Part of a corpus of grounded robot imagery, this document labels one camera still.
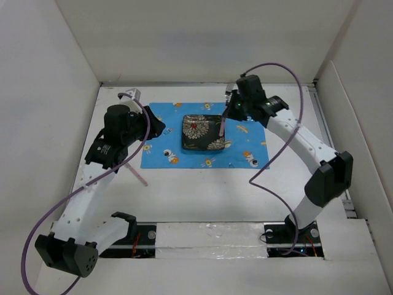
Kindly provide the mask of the pink-handled fork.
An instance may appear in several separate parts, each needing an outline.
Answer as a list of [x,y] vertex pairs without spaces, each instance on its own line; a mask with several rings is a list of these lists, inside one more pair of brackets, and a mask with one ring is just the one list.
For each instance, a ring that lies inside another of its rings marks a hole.
[[220,130],[219,130],[219,136],[223,137],[224,135],[224,131],[225,131],[225,122],[227,119],[227,109],[228,109],[228,105],[232,96],[232,90],[234,87],[234,83],[228,83],[226,88],[225,88],[225,109],[224,112],[222,113],[222,120],[220,123]]

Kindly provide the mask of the blue space-print cloth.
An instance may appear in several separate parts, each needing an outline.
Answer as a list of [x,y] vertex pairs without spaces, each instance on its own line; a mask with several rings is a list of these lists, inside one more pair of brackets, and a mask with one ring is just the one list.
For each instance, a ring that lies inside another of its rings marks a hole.
[[221,115],[224,103],[151,103],[165,125],[163,133],[142,149],[141,168],[262,168],[269,160],[264,128],[245,120],[225,122],[225,148],[221,151],[189,151],[182,148],[185,115]]

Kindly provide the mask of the black floral square plate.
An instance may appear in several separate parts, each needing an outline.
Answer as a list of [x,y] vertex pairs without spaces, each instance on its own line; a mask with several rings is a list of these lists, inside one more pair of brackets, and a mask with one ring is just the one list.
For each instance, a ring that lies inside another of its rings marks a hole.
[[182,120],[182,148],[189,151],[221,151],[225,134],[220,135],[221,115],[185,115]]

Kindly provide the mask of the pink-handled knife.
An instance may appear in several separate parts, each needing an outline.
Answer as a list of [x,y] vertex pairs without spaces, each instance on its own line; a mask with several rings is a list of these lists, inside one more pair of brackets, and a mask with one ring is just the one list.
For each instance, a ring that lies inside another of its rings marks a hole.
[[147,181],[129,163],[126,163],[125,166],[145,187],[148,186]]

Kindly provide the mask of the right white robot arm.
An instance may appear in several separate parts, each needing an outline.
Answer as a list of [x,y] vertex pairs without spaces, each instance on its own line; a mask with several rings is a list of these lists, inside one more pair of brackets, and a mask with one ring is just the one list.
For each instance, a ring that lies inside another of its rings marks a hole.
[[241,77],[225,89],[226,119],[244,121],[251,118],[286,142],[311,173],[305,195],[286,217],[284,235],[298,242],[308,227],[333,199],[349,189],[353,157],[324,144],[311,133],[278,96],[268,98],[256,75]]

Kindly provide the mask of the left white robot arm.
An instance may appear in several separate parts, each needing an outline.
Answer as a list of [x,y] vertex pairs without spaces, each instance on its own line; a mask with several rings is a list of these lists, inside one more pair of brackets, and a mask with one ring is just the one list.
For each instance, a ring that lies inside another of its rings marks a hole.
[[98,256],[111,245],[136,239],[137,221],[133,215],[116,211],[98,226],[91,220],[121,163],[132,158],[129,146],[156,138],[164,129],[165,124],[149,106],[142,107],[140,113],[123,104],[108,107],[104,127],[85,156],[79,191],[71,197],[50,233],[39,235],[34,244],[47,267],[85,278]]

